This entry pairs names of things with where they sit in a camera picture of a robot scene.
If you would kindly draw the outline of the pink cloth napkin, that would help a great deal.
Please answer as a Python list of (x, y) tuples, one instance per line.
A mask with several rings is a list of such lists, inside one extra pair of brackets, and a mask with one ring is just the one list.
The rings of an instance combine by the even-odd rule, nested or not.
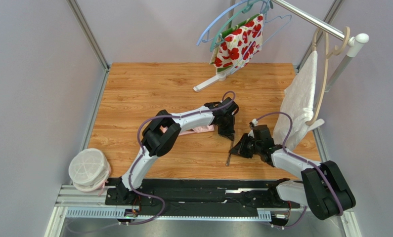
[(181, 131), (179, 136), (195, 134), (195, 133), (213, 132), (214, 130), (215, 130), (214, 125), (199, 126), (190, 130)]

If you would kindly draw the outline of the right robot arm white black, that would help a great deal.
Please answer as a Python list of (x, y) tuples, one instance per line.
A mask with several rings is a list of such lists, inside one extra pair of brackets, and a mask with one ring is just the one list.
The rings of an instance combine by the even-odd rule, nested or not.
[(229, 153), (242, 158), (258, 155), (268, 165), (298, 177), (298, 182), (278, 181), (271, 187), (273, 194), (280, 200), (308, 206), (320, 220), (356, 206), (354, 194), (335, 162), (320, 163), (297, 156), (274, 142), (267, 125), (254, 126), (250, 133), (243, 134)]

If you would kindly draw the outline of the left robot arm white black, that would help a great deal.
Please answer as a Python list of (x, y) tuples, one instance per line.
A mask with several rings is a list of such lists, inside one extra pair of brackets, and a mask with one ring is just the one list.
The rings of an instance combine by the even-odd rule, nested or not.
[(217, 126), (219, 136), (234, 140), (234, 121), (238, 110), (233, 98), (227, 97), (182, 113), (170, 114), (161, 110), (155, 117), (147, 119), (137, 132), (138, 155), (116, 184), (117, 198), (122, 201), (129, 199), (141, 186), (154, 162), (170, 152), (179, 135), (186, 131), (213, 125)]

